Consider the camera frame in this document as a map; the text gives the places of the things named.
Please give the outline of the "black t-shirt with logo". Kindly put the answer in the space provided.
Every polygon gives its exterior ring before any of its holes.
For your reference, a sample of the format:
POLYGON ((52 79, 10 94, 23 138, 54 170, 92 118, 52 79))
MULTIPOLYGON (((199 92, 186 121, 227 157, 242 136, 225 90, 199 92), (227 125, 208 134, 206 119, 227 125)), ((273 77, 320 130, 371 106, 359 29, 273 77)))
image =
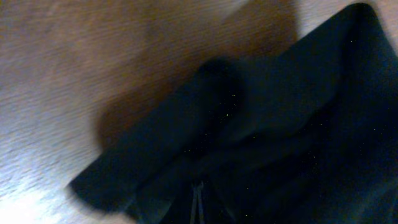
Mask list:
POLYGON ((397 55, 351 4, 283 54, 215 58, 70 182, 138 223, 397 223, 397 55))

